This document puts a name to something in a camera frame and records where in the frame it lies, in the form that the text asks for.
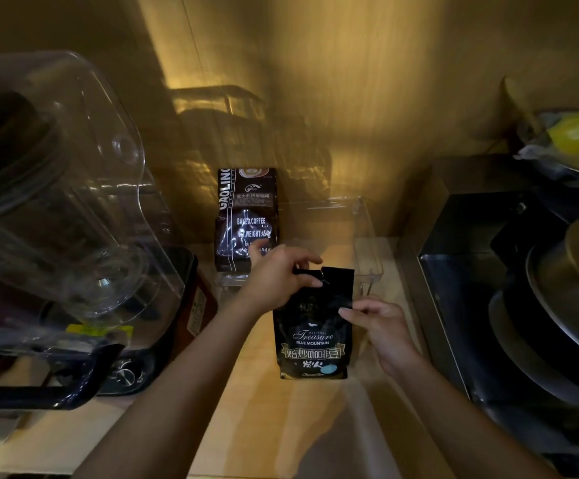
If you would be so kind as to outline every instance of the clear plastic tray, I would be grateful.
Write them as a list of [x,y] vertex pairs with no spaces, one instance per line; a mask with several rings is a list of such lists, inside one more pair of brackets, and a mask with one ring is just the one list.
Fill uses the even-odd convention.
[[[279,218],[281,243],[316,252],[328,267],[354,269],[354,281],[364,292],[369,292],[383,275],[374,226],[362,197],[279,203]],[[216,283],[235,287],[246,278],[247,274],[219,273]]]

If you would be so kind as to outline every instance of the person's right arm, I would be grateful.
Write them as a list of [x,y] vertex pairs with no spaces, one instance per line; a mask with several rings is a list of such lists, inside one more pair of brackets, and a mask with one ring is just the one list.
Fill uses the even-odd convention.
[[368,330],[383,370],[401,386],[456,477],[557,479],[456,390],[414,345],[400,306],[373,297],[340,314]]

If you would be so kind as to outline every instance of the blender handle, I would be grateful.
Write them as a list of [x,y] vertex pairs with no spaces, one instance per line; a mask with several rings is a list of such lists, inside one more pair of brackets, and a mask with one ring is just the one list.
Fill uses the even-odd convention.
[[0,409],[76,409],[97,394],[124,347],[107,344],[94,350],[81,368],[81,377],[68,386],[0,386]]

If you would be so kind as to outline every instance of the transparent blender cover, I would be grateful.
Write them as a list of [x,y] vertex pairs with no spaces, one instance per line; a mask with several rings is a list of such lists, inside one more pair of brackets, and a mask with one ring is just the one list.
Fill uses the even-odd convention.
[[[183,282],[142,213],[151,178],[134,124],[91,63],[0,55],[1,283],[90,328],[171,319],[175,307],[154,303],[176,306]],[[8,319],[18,338],[0,340],[12,347],[74,338],[15,313],[0,327]]]

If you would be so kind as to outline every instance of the coffee bag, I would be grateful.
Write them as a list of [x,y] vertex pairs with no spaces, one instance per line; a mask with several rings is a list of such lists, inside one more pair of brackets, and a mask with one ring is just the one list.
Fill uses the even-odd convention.
[[214,264],[219,272],[248,273],[249,245],[270,241],[265,255],[279,241],[279,206],[275,168],[219,170],[219,216],[214,229]]
[[284,379],[347,378],[351,324],[338,314],[350,308],[354,271],[322,267],[296,269],[320,279],[323,287],[304,287],[274,310],[276,361]]

